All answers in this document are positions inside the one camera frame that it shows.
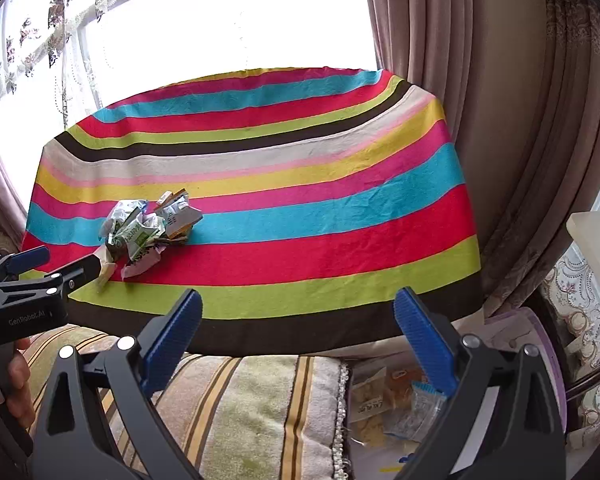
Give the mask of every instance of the striped upholstery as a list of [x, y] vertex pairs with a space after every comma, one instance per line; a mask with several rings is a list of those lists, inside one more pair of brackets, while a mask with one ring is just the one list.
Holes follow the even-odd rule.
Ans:
[[45, 146], [24, 248], [48, 245], [40, 270], [59, 267], [94, 251], [117, 200], [182, 187], [205, 214], [188, 244], [133, 283], [117, 271], [74, 293], [74, 322], [125, 333], [192, 286], [192, 351], [305, 354], [399, 335], [405, 285], [451, 319], [480, 308], [442, 106], [388, 71], [250, 70], [103, 108]]
[[[59, 348], [99, 351], [116, 339], [72, 325], [34, 338], [25, 357], [36, 412]], [[206, 480], [322, 480], [334, 471], [340, 368], [324, 357], [185, 354], [153, 402]], [[144, 471], [112, 392], [101, 390], [100, 398], [125, 463]]]

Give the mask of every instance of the hand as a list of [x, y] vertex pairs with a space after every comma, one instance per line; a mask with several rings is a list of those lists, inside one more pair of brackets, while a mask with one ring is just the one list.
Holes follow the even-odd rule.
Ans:
[[[19, 339], [16, 341], [18, 350], [26, 350], [31, 345], [29, 338]], [[31, 392], [29, 390], [29, 377], [31, 370], [27, 360], [20, 352], [16, 352], [13, 359], [9, 363], [9, 376], [11, 384], [14, 387], [13, 393], [7, 399], [7, 408], [23, 428], [28, 428], [33, 424], [36, 414], [33, 411], [33, 403], [31, 402]]]

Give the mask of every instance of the blue gripper pad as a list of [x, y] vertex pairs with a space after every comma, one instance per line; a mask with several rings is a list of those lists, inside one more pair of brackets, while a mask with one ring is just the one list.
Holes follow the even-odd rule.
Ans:
[[9, 258], [7, 261], [7, 272], [17, 276], [18, 274], [46, 264], [50, 257], [49, 249], [44, 245], [34, 247], [28, 251], [14, 254]]
[[429, 383], [447, 397], [451, 397], [458, 389], [455, 359], [453, 352], [430, 320], [430, 317], [436, 314], [430, 314], [410, 288], [402, 288], [395, 295], [394, 316], [413, 348], [422, 370], [429, 378]]
[[165, 389], [201, 320], [202, 298], [189, 289], [170, 313], [153, 318], [144, 327], [138, 336], [142, 359], [140, 388], [148, 398]]

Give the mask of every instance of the table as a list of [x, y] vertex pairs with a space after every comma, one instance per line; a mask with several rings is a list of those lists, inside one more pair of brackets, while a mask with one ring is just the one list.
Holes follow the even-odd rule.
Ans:
[[23, 248], [59, 267], [96, 250], [117, 200], [183, 187], [205, 215], [187, 245], [74, 293], [73, 322], [133, 333], [192, 286], [195, 351], [298, 354], [400, 335], [405, 285], [452, 320], [481, 307], [442, 106], [386, 70], [247, 70], [103, 108], [45, 146]]

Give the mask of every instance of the turquoise stripe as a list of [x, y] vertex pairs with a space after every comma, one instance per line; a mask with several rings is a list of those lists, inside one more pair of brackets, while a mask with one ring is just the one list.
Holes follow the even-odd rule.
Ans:
[[148, 103], [102, 108], [94, 113], [93, 117], [103, 123], [115, 123], [125, 117], [147, 118], [202, 112], [227, 112], [296, 101], [307, 97], [344, 94], [361, 86], [373, 85], [380, 80], [381, 76], [382, 70], [366, 70], [355, 75], [333, 75], [294, 83], [263, 85], [251, 90], [190, 94]]
[[[420, 166], [351, 196], [205, 215], [188, 244], [263, 242], [353, 231], [418, 211], [463, 182], [454, 147], [446, 143]], [[98, 230], [103, 220], [57, 219], [31, 203], [27, 230], [47, 244], [95, 247], [100, 244]]]

